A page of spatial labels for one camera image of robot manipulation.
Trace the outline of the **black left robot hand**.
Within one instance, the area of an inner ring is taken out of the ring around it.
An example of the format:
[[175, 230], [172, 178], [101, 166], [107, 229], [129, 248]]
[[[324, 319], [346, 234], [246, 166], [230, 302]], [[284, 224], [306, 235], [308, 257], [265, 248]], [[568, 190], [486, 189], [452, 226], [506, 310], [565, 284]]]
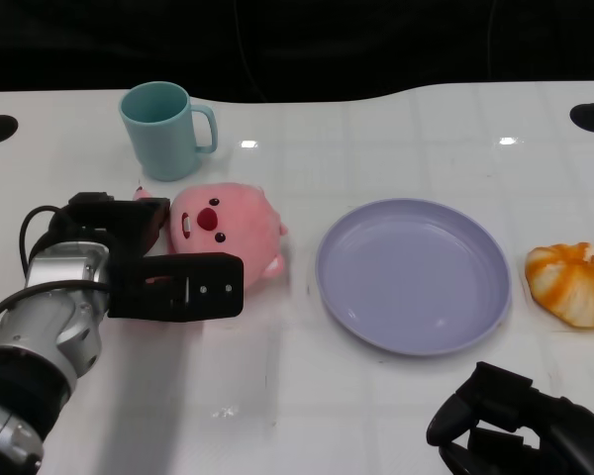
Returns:
[[111, 319], [188, 323], [231, 318], [244, 307], [244, 265], [223, 252], [149, 256], [170, 221], [166, 198], [116, 200], [81, 192], [51, 218], [46, 237], [108, 247]]

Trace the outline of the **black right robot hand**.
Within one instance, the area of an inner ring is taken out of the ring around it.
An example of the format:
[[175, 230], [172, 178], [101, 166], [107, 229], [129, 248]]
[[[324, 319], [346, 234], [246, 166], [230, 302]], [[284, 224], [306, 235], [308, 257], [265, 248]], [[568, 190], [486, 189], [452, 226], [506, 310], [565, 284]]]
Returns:
[[426, 438], [453, 474], [594, 474], [594, 413], [486, 362], [443, 403]]

